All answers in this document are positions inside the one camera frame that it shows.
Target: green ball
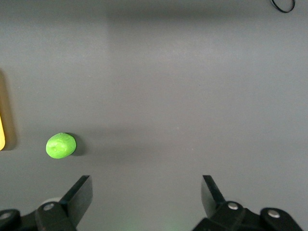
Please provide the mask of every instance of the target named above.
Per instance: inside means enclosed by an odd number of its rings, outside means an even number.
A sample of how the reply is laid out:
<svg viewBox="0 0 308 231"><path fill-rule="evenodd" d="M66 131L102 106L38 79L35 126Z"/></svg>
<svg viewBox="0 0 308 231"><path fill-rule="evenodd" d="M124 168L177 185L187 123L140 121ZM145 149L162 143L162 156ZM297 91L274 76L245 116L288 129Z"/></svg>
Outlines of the green ball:
<svg viewBox="0 0 308 231"><path fill-rule="evenodd" d="M72 154L76 149L74 137L67 133L58 133L52 136L46 144L47 154L55 159L62 159Z"/></svg>

